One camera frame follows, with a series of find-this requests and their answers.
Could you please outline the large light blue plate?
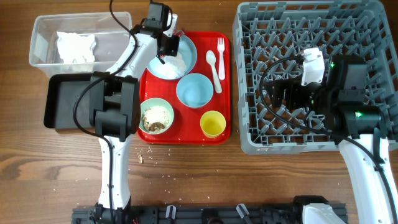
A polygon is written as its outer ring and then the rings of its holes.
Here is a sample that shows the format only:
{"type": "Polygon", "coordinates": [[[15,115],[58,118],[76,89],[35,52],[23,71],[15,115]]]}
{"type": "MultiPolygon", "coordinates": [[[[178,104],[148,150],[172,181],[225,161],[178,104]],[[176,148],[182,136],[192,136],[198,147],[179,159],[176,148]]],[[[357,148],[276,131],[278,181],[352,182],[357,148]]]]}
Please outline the large light blue plate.
{"type": "Polygon", "coordinates": [[[185,73],[185,75],[187,75],[194,68],[194,66],[197,62],[198,55],[197,55],[197,48],[195,47],[195,44],[186,35],[183,35],[180,37],[178,53],[182,54],[183,60],[187,64],[187,69],[186,69],[186,73],[185,73]]]}

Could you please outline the white napkin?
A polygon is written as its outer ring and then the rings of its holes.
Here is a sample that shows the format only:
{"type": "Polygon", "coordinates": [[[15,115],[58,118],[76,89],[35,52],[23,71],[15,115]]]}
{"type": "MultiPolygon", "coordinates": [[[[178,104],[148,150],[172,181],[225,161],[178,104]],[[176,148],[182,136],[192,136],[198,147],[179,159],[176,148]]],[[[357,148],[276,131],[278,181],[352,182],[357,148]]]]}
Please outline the white napkin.
{"type": "Polygon", "coordinates": [[[174,80],[185,75],[187,64],[183,60],[182,54],[174,56],[164,56],[162,64],[158,59],[153,59],[148,65],[151,74],[164,80],[174,80]]]}
{"type": "Polygon", "coordinates": [[[57,49],[63,63],[93,63],[96,39],[94,34],[57,32],[57,49]]]}

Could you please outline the white plastic spoon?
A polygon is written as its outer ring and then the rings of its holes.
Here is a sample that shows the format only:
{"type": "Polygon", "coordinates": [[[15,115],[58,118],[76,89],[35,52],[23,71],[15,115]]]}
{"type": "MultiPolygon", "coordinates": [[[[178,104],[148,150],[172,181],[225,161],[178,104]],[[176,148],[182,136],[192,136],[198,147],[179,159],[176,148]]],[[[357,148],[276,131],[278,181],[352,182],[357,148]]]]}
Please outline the white plastic spoon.
{"type": "Polygon", "coordinates": [[[211,51],[208,50],[206,53],[206,62],[210,65],[211,67],[211,72],[213,75],[213,83],[214,83],[214,88],[217,93],[222,92],[222,87],[220,83],[220,79],[218,78],[218,74],[215,68],[215,63],[216,63],[216,57],[215,54],[211,51]]]}

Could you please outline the light blue bowl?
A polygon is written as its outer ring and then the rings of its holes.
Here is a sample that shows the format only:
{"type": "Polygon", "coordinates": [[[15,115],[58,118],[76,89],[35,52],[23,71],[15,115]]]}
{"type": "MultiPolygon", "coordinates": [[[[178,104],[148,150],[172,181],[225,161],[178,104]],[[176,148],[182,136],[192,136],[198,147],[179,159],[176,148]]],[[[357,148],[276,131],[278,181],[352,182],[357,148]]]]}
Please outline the light blue bowl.
{"type": "Polygon", "coordinates": [[[208,77],[200,73],[190,73],[178,81],[176,94],[183,105],[197,109],[211,101],[214,89],[208,77]]]}

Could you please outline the pink plastic fork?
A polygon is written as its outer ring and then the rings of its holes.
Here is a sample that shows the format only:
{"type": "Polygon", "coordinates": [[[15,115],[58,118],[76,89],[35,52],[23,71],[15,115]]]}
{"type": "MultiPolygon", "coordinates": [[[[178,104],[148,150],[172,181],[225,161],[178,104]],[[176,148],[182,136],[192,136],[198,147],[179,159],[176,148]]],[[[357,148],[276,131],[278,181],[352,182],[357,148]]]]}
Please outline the pink plastic fork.
{"type": "Polygon", "coordinates": [[[218,77],[220,80],[224,80],[226,76],[225,66],[224,66],[224,50],[225,50],[224,38],[220,37],[218,39],[217,49],[219,52],[218,77]]]}

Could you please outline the green bowl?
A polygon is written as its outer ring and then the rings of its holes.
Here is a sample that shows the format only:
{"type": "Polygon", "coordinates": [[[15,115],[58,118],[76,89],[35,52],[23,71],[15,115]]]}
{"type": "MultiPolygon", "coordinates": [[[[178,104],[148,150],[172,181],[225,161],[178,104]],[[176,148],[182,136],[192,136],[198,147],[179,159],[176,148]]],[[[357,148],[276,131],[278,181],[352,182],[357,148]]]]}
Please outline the green bowl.
{"type": "Polygon", "coordinates": [[[164,100],[162,98],[150,98],[150,99],[148,99],[148,100],[146,100],[146,101],[141,103],[141,120],[140,120],[140,123],[139,123],[140,130],[143,131],[146,134],[152,134],[152,135],[162,134],[162,133],[166,132],[172,126],[172,124],[164,132],[158,133],[158,134],[149,133],[143,127],[142,115],[144,114],[146,109],[148,109],[148,108],[150,108],[152,106],[164,106],[169,111],[169,113],[172,116],[172,123],[174,121],[174,109],[172,108],[171,104],[168,101],[166,101],[166,100],[164,100]]]}

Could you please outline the rice and food scraps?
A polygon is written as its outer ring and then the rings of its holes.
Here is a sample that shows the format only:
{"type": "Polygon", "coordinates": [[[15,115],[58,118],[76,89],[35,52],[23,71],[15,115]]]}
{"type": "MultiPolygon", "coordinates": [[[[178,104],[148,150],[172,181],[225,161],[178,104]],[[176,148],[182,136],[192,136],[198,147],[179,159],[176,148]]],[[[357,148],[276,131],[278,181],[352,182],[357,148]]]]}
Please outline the rice and food scraps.
{"type": "Polygon", "coordinates": [[[164,106],[152,106],[142,115],[143,127],[149,133],[162,133],[172,124],[172,116],[164,106]]]}

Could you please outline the yellow cup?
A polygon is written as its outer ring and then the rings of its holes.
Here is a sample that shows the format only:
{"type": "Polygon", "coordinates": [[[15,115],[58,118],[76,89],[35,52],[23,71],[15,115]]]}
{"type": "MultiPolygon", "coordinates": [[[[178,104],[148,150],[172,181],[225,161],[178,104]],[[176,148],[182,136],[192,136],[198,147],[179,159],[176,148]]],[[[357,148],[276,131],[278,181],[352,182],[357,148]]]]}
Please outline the yellow cup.
{"type": "Polygon", "coordinates": [[[200,118],[200,127],[208,138],[216,138],[226,129],[226,119],[219,111],[207,111],[200,118]]]}

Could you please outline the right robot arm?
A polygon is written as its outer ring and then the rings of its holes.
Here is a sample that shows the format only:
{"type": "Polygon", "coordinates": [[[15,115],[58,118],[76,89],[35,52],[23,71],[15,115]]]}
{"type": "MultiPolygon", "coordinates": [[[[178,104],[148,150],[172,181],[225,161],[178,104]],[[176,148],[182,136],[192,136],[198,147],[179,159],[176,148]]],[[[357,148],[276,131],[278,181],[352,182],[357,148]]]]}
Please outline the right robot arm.
{"type": "Polygon", "coordinates": [[[367,105],[367,65],[356,55],[335,55],[325,73],[322,54],[301,54],[303,74],[290,80],[260,81],[260,95],[271,105],[309,108],[325,117],[326,129],[348,168],[360,223],[397,223],[397,187],[389,162],[388,130],[381,109],[367,105]]]}

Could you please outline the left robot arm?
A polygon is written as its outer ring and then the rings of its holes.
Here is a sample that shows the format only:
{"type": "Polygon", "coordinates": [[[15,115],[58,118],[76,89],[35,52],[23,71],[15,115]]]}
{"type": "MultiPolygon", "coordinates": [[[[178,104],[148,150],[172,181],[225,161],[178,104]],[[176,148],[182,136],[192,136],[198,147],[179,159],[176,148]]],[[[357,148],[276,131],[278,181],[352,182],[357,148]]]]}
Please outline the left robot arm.
{"type": "Polygon", "coordinates": [[[141,120],[139,80],[151,60],[177,54],[177,20],[177,15],[163,22],[144,19],[131,29],[129,43],[115,64],[104,73],[95,72],[85,89],[90,94],[90,124],[102,151],[101,193],[90,217],[94,222],[131,221],[127,173],[129,146],[141,120]]]}

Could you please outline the clear plastic waste bin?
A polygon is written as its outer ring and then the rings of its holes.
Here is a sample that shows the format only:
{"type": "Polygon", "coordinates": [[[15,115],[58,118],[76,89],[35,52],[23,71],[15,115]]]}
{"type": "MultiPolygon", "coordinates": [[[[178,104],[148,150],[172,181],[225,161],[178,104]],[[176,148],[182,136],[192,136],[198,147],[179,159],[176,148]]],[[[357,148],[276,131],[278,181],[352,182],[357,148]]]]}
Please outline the clear plastic waste bin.
{"type": "Polygon", "coordinates": [[[30,40],[29,63],[46,76],[67,73],[104,72],[120,58],[129,44],[129,34],[108,12],[56,14],[36,18],[30,40]],[[66,64],[57,49],[57,32],[94,34],[93,63],[66,64]]]}

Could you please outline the grey dishwasher rack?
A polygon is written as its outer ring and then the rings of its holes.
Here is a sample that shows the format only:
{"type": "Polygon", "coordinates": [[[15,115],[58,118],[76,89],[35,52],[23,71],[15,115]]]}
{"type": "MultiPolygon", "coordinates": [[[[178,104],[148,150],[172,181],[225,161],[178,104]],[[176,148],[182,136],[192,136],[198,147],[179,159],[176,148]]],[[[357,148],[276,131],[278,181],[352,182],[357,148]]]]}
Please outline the grey dishwasher rack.
{"type": "Polygon", "coordinates": [[[334,55],[356,55],[368,66],[367,105],[380,107],[389,131],[389,149],[397,149],[397,52],[384,6],[379,1],[244,2],[233,23],[238,71],[241,149],[246,154],[298,154],[334,151],[323,129],[324,116],[307,108],[280,106],[269,112],[259,96],[260,80],[290,79],[302,74],[293,56],[319,48],[329,64],[334,55]]]}

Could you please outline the black food waste tray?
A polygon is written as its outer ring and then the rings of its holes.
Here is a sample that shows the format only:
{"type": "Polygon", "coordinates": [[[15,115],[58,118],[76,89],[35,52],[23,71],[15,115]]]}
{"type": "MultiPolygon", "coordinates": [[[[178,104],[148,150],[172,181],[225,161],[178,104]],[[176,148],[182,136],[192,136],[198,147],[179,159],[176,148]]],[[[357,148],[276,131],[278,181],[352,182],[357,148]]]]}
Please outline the black food waste tray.
{"type": "Polygon", "coordinates": [[[111,77],[108,73],[58,74],[49,80],[44,126],[49,129],[76,129],[73,108],[82,91],[91,83],[104,80],[84,94],[76,109],[82,128],[97,124],[117,131],[117,121],[135,133],[140,112],[139,80],[131,76],[111,77]]]}

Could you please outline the red serving tray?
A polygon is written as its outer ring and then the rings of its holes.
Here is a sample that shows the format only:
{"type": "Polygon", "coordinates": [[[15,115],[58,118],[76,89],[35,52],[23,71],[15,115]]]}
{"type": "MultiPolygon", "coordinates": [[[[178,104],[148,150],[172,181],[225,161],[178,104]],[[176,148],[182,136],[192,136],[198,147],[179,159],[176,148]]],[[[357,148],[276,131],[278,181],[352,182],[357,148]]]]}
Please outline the red serving tray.
{"type": "Polygon", "coordinates": [[[168,101],[174,109],[172,126],[164,133],[158,135],[146,134],[139,130],[137,135],[145,142],[151,144],[221,144],[231,133],[231,78],[230,78],[230,44],[227,36],[220,32],[186,32],[197,48],[197,62],[192,73],[200,73],[210,80],[213,79],[211,67],[206,62],[205,55],[208,50],[217,52],[217,41],[224,38],[224,64],[226,78],[221,81],[222,92],[214,93],[211,101],[202,108],[193,109],[183,105],[177,98],[177,80],[164,80],[157,78],[150,71],[145,70],[141,78],[141,101],[150,98],[162,98],[168,101]],[[200,118],[207,111],[219,111],[226,119],[226,129],[220,136],[210,139],[206,137],[200,127],[200,118]]]}

